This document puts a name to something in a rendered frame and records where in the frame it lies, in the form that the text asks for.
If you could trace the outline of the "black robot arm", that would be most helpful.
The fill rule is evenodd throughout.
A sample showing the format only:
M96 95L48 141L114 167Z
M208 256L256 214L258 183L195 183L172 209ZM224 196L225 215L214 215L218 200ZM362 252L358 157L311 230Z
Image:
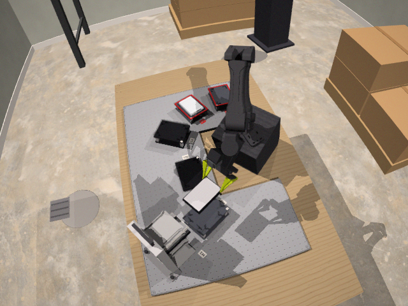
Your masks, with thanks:
M240 135L251 147L265 139L254 124L256 114L252 112L249 97L249 71L255 61L255 46L230 45L224 53L224 60L229 66L230 95L224 120L225 140L218 148L211 148L207 155L207 165L214 169L220 164L225 168L233 166L237 158L235 154L240 152L241 144L245 142Z

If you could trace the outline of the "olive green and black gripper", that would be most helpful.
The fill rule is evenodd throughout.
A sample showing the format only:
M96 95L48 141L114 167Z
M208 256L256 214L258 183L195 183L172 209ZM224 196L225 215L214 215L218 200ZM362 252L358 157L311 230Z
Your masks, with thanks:
M208 166L207 169L207 159L203 160L203 178L207 177L207 175L210 173L211 171L211 167ZM238 177L236 177L235 175L233 175L232 173L237 173L238 169L235 168L234 166L232 166L231 168L225 168L224 166L222 166L221 164L216 168L217 171L221 172L223 175L226 176L226 178L224 179L224 182L222 184L220 193L223 192L230 184L232 184L234 181L236 181L238 179ZM230 175L232 174L232 175Z

